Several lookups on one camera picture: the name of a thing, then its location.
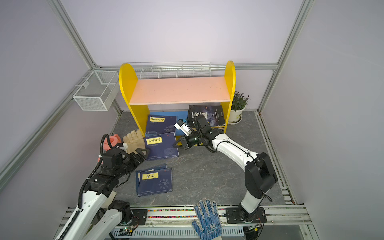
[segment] gray marble tabletop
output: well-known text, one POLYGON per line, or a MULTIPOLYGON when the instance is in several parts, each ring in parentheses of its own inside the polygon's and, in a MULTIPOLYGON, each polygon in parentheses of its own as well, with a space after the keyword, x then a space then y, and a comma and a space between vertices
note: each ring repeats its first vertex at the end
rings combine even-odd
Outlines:
MULTIPOLYGON (((237 125, 229 125, 226 134, 254 152, 267 152, 253 111, 245 111, 237 125)), ((124 136, 137 125, 129 112, 124 112, 114 133, 124 136)), ((180 157, 173 159, 145 161, 137 170, 147 169, 162 163, 172 168, 173 191, 168 193, 138 197, 134 175, 125 184, 115 188, 115 200, 130 202, 132 206, 150 205, 194 205, 200 199, 211 199, 219 205, 238 205, 246 188, 244 171, 223 153, 211 153, 204 147, 179 150, 180 157)), ((267 193, 273 200, 262 201, 262 205, 284 205, 284 196, 279 184, 267 193)))

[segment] metal bracket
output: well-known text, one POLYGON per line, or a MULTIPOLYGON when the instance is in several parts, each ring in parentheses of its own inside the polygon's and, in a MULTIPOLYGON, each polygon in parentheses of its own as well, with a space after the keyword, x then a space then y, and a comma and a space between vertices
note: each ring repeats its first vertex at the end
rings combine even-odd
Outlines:
MULTIPOLYGON (((256 210, 255 219, 251 223, 266 223, 265 210, 262 207, 258 207, 256 210)), ((227 223, 242 223, 240 220, 239 208, 238 207, 227 207, 225 209, 225 217, 227 218, 227 223)))
POLYGON ((147 209, 132 209, 133 216, 132 221, 128 225, 136 226, 137 223, 139 225, 145 225, 145 222, 147 220, 147 209))

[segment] blue glove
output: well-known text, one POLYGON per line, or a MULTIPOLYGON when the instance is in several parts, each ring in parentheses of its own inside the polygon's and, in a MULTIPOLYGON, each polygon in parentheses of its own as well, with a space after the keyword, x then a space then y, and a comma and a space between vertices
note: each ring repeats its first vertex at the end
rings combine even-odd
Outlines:
POLYGON ((200 225, 196 221, 192 221, 192 226, 195 229, 201 240, 212 240, 214 238, 221 239, 222 229, 217 213, 217 203, 207 199, 206 206, 203 200, 199 201, 199 205, 195 205, 194 209, 200 225))

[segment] bookshelf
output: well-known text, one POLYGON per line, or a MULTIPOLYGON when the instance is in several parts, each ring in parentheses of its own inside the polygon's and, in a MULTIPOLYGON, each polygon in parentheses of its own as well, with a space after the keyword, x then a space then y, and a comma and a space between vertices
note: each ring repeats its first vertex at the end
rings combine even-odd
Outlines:
POLYGON ((235 64, 228 61, 224 77, 206 78, 160 78, 138 80, 129 63, 121 65, 119 71, 121 94, 132 113, 143 136, 150 113, 148 105, 172 103, 220 102, 227 130, 235 93, 235 64))

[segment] white wall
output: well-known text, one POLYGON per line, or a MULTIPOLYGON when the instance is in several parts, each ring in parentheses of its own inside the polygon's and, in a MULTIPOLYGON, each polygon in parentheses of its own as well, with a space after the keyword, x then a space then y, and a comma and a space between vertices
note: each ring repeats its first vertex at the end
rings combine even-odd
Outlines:
POLYGON ((45 0, 1 1, 0 167, 87 70, 45 0))
POLYGON ((0 193, 1 239, 53 239, 68 207, 100 154, 100 140, 116 120, 82 111, 73 101, 55 127, 0 193))
MULTIPOLYGON (((236 71, 236 91, 249 94, 247 109, 257 109, 264 95, 265 89, 272 77, 272 70, 239 70, 236 71)), ((212 71, 212 76, 224 76, 224 71, 212 71)), ((116 101, 123 111, 129 111, 121 92, 116 101)), ((150 110, 187 110, 188 104, 160 104, 149 105, 150 110)))
POLYGON ((383 11, 317 0, 262 112, 320 239, 383 239, 383 11))
POLYGON ((275 63, 302 0, 62 0, 98 65, 275 63))

